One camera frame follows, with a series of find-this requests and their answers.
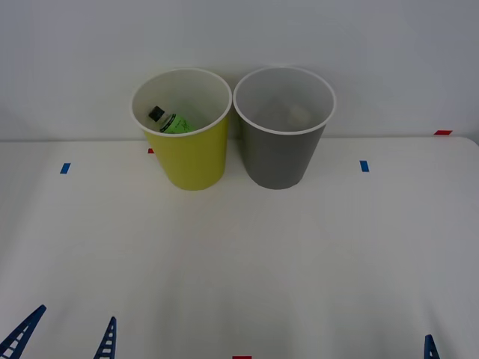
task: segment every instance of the white table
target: white table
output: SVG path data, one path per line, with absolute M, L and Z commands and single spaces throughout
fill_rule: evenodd
M 0 144 L 0 340 L 47 307 L 22 359 L 92 358 L 110 316 L 120 359 L 479 356 L 470 140 L 324 138 L 283 191 L 234 142 L 197 192 L 147 148 Z

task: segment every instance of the yellow bin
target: yellow bin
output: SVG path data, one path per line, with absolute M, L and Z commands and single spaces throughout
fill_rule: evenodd
M 142 85 L 133 95 L 133 119 L 177 187 L 205 189 L 222 177 L 231 102 L 226 81 L 202 69 L 168 71 Z M 148 114 L 155 106 L 181 115 L 198 130 L 169 135 L 149 129 Z

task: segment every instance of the blue tape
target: blue tape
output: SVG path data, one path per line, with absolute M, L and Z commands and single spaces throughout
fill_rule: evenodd
M 60 174 L 67 174 L 68 170 L 70 169 L 71 163 L 64 163 L 63 167 L 61 168 Z
M 367 165 L 367 161 L 359 161 L 361 163 L 361 171 L 369 172 L 369 166 Z

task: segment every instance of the trash bin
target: trash bin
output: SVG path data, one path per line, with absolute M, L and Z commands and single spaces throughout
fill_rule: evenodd
M 332 87 L 295 67 L 268 67 L 236 86 L 241 152 L 248 175 L 270 189 L 289 188 L 303 177 L 336 108 Z
M 142 85 L 131 110 L 170 181 L 182 189 L 199 190 L 215 184 L 225 171 L 231 103 L 231 89 L 220 76 L 177 69 Z M 174 135 L 153 131 L 148 114 L 155 106 L 180 114 L 197 130 Z

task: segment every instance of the red tape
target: red tape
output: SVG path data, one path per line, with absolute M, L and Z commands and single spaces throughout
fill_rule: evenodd
M 434 135 L 449 136 L 451 133 L 452 133 L 452 129 L 440 129 L 439 131 L 436 131 Z

